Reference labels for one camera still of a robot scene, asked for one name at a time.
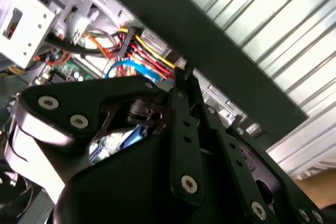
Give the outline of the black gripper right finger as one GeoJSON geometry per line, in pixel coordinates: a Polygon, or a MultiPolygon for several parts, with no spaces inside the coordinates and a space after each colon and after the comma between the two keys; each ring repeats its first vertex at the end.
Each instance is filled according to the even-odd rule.
{"type": "Polygon", "coordinates": [[[321,210],[248,133],[234,122],[225,128],[218,113],[204,104],[198,79],[188,77],[193,108],[208,127],[213,154],[228,169],[236,213],[230,223],[326,223],[321,210]]]}

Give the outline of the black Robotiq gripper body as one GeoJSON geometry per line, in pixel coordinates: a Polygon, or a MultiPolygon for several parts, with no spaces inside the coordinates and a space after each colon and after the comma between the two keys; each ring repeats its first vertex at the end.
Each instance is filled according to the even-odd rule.
{"type": "Polygon", "coordinates": [[[172,159],[167,137],[150,137],[77,174],[54,208],[53,223],[230,223],[233,186],[228,169],[201,134],[180,140],[172,159]]]}

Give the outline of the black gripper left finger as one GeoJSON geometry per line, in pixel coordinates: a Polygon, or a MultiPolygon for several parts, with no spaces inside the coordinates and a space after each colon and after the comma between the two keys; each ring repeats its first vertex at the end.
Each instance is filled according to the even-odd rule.
{"type": "Polygon", "coordinates": [[[178,71],[176,78],[169,91],[142,76],[25,89],[12,124],[12,168],[41,185],[57,204],[70,180],[94,166],[89,162],[90,144],[111,133],[144,125],[149,133],[142,140],[167,137],[174,161],[186,152],[180,142],[184,137],[195,140],[191,152],[196,153],[198,120],[191,114],[194,99],[188,77],[178,71]]]}

